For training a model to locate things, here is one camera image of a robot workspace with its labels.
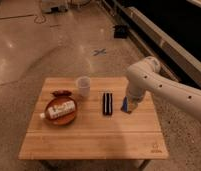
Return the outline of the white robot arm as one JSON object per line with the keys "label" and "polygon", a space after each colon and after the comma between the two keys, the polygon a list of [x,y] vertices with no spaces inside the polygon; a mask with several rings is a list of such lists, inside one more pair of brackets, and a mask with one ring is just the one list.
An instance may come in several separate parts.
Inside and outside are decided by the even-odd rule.
{"label": "white robot arm", "polygon": [[160,61],[152,56],[146,57],[127,68],[126,88],[128,111],[132,111],[144,99],[145,92],[165,98],[201,123],[201,90],[184,85],[159,74]]}

